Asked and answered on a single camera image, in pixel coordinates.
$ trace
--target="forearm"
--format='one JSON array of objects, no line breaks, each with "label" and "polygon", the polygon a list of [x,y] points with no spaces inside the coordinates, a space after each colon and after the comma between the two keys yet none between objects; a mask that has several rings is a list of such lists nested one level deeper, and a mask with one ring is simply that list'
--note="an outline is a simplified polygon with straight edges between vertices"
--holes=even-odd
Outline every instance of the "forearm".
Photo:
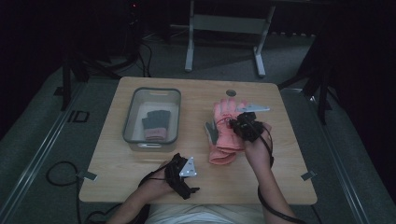
[{"label": "forearm", "polygon": [[[265,169],[261,171],[259,174],[256,174],[257,179],[259,181],[260,193],[264,198],[265,202],[274,210],[279,213],[282,213],[289,217],[295,217],[293,211],[285,200],[282,192],[278,184],[276,183],[276,179],[271,169]],[[271,212],[269,212],[266,208],[263,208],[264,217],[266,223],[289,223],[289,221],[284,220]]]},{"label": "forearm", "polygon": [[148,202],[149,199],[145,196],[144,192],[141,189],[137,189],[120,206],[106,224],[129,223],[139,214],[140,210]]}]

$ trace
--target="gray carpet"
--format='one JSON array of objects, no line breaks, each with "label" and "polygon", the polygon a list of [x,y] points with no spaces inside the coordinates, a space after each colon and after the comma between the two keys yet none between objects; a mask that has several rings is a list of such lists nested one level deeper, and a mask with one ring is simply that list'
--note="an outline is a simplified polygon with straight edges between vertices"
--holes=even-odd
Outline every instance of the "gray carpet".
[{"label": "gray carpet", "polygon": [[[293,77],[313,38],[270,35],[264,46],[263,58],[267,72],[258,77],[252,58],[255,36],[217,35],[200,33],[195,44],[193,71],[184,72],[187,37],[179,30],[171,43],[163,43],[156,35],[145,38],[152,51],[149,71],[155,77],[270,82],[280,84]],[[149,62],[149,48],[141,47],[145,66]],[[142,76],[141,62],[117,71],[122,76]],[[322,223],[395,223],[396,209],[385,191],[364,146],[346,113],[329,97],[332,110],[326,111],[328,124],[323,127],[315,114],[315,104],[298,91],[305,80],[281,92],[292,127],[304,155],[308,170],[318,175],[312,181],[318,195],[315,211]],[[73,83],[79,92],[68,112],[60,112],[62,98],[54,96],[62,85],[62,73],[49,77],[41,91],[15,123],[0,144],[0,202],[4,208],[12,190],[18,185],[23,170],[40,149],[52,124],[66,117],[56,139],[50,143],[48,154],[31,182],[21,195],[15,209],[7,216],[7,223],[78,223],[76,185],[52,186],[46,172],[58,161],[71,161],[79,170],[86,170],[102,130],[118,81],[100,75],[92,76],[86,84]],[[89,112],[88,122],[68,121],[72,111]],[[353,184],[365,217],[356,216],[353,203],[343,185],[344,176],[337,172],[332,147]],[[51,178],[66,183],[75,180],[71,166],[61,165],[51,172]],[[90,212],[106,211],[114,204],[81,203],[81,218]],[[294,205],[293,210],[307,223],[319,223],[311,206]]]}]

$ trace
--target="rubber glove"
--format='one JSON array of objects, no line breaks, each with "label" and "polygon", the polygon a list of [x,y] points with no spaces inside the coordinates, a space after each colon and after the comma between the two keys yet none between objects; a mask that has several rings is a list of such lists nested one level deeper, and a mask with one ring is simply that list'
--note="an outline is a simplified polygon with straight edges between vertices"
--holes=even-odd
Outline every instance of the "rubber glove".
[{"label": "rubber glove", "polygon": [[247,101],[242,101],[236,105],[233,97],[221,99],[220,102],[214,103],[213,113],[216,128],[219,131],[219,139],[216,143],[217,149],[226,153],[233,153],[244,150],[244,142],[241,137],[233,132],[230,125],[231,119],[236,119],[242,112],[237,108],[243,108],[247,105]]},{"label": "rubber glove", "polygon": [[165,140],[171,112],[154,110],[148,112],[148,117],[142,119],[146,140]]},{"label": "rubber glove", "polygon": [[212,124],[205,123],[205,130],[209,140],[209,162],[216,165],[224,165],[231,163],[236,158],[236,153],[226,153],[217,149],[219,132],[212,121]]}]

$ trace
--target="person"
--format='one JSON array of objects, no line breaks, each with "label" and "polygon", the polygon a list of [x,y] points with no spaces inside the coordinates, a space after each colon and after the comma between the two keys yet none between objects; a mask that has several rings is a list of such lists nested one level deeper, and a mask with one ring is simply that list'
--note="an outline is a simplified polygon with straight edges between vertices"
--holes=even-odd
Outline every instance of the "person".
[{"label": "person", "polygon": [[[271,126],[264,123],[264,127],[268,132],[271,131]],[[271,135],[264,131],[262,133],[262,138],[266,141],[269,147],[272,147],[272,140]],[[271,208],[276,210],[277,212],[286,215],[288,217],[296,218],[295,214],[291,210],[290,206],[286,202],[282,192],[279,189],[278,184],[276,183],[276,179],[274,174],[271,170],[270,165],[270,155],[265,148],[264,142],[258,138],[254,142],[245,142],[245,154],[248,163],[250,164],[257,180],[259,182],[259,191],[262,198],[265,200],[266,204],[268,204]],[[161,164],[160,167],[163,167],[167,161]],[[164,180],[164,169],[160,172],[157,172],[152,175],[151,179],[144,182],[140,187],[138,187],[127,199],[126,201],[120,206],[120,208],[114,213],[114,215],[106,222],[106,224],[119,224],[119,223],[129,223],[131,222],[140,212],[145,204],[150,203],[151,201],[162,197],[163,195],[172,192],[173,189],[169,187],[169,185]],[[184,210],[179,210],[178,214],[172,212],[176,209],[173,209],[175,205],[171,205],[163,209],[160,212],[160,215],[167,214],[166,216],[163,215],[163,219],[160,221],[158,218],[151,219],[148,217],[147,223],[180,223],[180,220],[183,220],[182,223],[239,223],[235,221],[235,219],[240,220],[241,217],[235,216],[242,216],[246,215],[246,220],[241,221],[240,223],[252,223],[247,221],[250,217],[257,217],[257,214],[260,214],[258,218],[256,218],[255,223],[267,223],[267,224],[282,224],[290,222],[285,220],[279,216],[274,215],[270,212],[265,206],[260,205],[260,210],[248,210],[247,207],[243,208],[236,208],[232,209],[230,207],[226,207],[224,210],[221,210],[222,205],[209,205],[212,206],[209,208],[209,212],[205,211],[202,206],[200,205],[191,205],[192,208],[186,209],[184,205]],[[224,212],[232,212],[233,215],[231,216],[222,216]],[[150,211],[150,215],[155,216],[156,212]]]}]

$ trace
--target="human hand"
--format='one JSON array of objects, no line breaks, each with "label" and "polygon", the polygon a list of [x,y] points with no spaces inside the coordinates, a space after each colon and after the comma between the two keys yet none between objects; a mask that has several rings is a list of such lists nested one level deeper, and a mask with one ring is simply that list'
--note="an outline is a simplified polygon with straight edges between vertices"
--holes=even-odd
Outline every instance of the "human hand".
[{"label": "human hand", "polygon": [[145,200],[150,202],[152,200],[158,199],[165,194],[173,192],[174,190],[169,186],[165,179],[165,169],[164,167],[169,161],[164,161],[160,167],[159,171],[151,175],[143,184],[139,186],[137,190],[141,191],[145,195]]},{"label": "human hand", "polygon": [[[271,125],[262,122],[264,126],[264,132],[262,132],[262,138],[265,140],[267,145],[270,147],[269,150],[272,151],[272,140],[271,135]],[[271,155],[268,152],[264,142],[258,138],[254,142],[245,141],[245,154],[247,161],[253,168],[253,171],[259,172],[262,169],[271,169]]]}]

